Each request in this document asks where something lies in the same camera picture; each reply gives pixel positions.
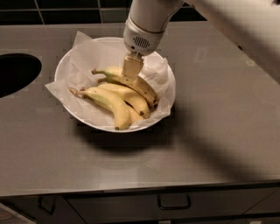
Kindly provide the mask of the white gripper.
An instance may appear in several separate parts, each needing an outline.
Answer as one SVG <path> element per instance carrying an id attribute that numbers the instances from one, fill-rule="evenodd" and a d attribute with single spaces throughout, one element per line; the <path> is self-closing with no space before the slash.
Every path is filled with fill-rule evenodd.
<path id="1" fill-rule="evenodd" d="M 165 23 L 129 14 L 123 40 L 129 51 L 122 64 L 121 83 L 132 84 L 144 66 L 143 56 L 155 52 L 165 32 Z"/>

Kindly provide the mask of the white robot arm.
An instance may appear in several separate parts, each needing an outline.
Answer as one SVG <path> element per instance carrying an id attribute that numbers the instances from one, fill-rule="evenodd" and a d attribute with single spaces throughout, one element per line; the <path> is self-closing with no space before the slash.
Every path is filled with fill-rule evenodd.
<path id="1" fill-rule="evenodd" d="M 280 0 L 133 0 L 123 40 L 122 76 L 131 83 L 154 53 L 172 16 L 192 6 L 226 38 L 280 83 Z"/>

